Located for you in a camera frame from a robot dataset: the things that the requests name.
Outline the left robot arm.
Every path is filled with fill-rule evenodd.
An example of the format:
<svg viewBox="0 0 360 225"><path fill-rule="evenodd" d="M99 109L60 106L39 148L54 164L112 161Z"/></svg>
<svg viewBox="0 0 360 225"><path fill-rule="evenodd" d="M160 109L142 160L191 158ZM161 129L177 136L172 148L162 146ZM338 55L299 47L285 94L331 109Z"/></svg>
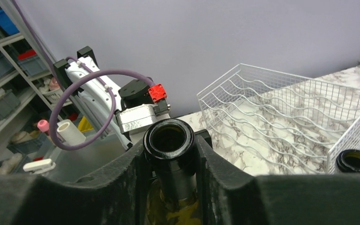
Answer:
<svg viewBox="0 0 360 225"><path fill-rule="evenodd" d="M114 132L122 146L128 149L153 123L159 121L157 104L138 103L126 109L121 105L120 86L109 75L125 75L134 78L135 84L153 87L154 82L140 73L125 69L100 70L93 50L85 47L78 52L77 59L69 63L62 59L52 64L58 83L64 92L50 116L49 133L53 143L62 150L78 150L95 139ZM58 114L68 99L82 110L97 130L94 138L86 138L78 131L71 131L67 122L56 123Z"/></svg>

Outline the green bottle black neck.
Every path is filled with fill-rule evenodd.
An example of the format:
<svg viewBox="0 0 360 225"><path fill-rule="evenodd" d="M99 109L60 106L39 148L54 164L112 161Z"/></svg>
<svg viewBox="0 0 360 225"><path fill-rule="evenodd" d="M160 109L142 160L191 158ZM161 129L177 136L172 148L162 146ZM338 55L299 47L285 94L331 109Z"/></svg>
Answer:
<svg viewBox="0 0 360 225"><path fill-rule="evenodd" d="M339 173L360 174L360 150L348 149L340 152L336 157L335 166Z"/></svg>

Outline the green wine bottle front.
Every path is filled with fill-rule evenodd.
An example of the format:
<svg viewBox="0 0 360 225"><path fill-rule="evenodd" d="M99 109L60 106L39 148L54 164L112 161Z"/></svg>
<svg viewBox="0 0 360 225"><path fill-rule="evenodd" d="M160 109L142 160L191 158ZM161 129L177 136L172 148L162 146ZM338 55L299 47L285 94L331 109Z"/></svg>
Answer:
<svg viewBox="0 0 360 225"><path fill-rule="evenodd" d="M202 224L192 128L179 119L161 120L148 128L143 147L156 175L147 194L146 224Z"/></svg>

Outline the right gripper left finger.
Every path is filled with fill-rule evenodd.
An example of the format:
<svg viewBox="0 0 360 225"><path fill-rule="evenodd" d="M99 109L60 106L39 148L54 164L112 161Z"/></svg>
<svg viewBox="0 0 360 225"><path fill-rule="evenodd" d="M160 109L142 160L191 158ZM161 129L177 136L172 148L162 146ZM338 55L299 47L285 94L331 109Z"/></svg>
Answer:
<svg viewBox="0 0 360 225"><path fill-rule="evenodd" d="M142 225L149 172L139 141L82 182L2 175L0 225Z"/></svg>

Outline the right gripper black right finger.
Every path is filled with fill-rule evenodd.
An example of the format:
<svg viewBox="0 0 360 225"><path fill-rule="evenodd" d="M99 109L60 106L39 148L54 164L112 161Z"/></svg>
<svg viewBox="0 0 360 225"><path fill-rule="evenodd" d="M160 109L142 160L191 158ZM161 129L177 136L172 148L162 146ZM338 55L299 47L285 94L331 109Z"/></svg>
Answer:
<svg viewBox="0 0 360 225"><path fill-rule="evenodd" d="M252 176L197 136L205 225L360 225L360 175Z"/></svg>

